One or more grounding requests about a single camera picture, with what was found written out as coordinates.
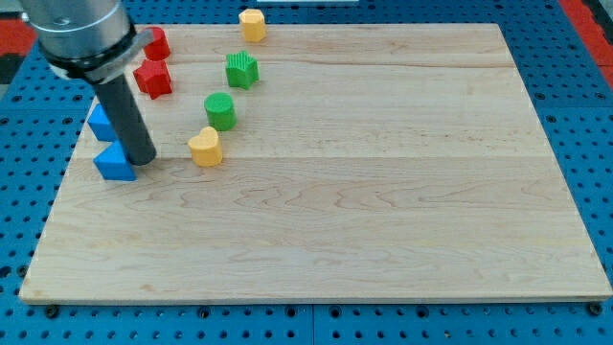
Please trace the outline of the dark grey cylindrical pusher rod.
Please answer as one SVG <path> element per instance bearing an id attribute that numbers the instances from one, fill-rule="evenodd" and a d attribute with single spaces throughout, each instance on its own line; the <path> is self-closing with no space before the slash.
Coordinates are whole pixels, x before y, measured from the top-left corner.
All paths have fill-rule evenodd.
<path id="1" fill-rule="evenodd" d="M 125 75 L 94 84 L 93 89 L 127 160 L 135 166 L 150 163 L 156 157 L 156 148 Z"/>

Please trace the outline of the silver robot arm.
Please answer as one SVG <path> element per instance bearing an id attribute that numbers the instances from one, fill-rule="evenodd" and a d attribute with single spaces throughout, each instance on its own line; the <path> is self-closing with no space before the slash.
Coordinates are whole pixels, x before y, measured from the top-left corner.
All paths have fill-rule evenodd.
<path id="1" fill-rule="evenodd" d="M 150 163 L 156 148 L 125 68 L 153 42 L 152 30 L 137 31 L 121 0 L 20 0 L 19 4 L 54 73 L 92 85 L 127 160 L 136 166 Z"/>

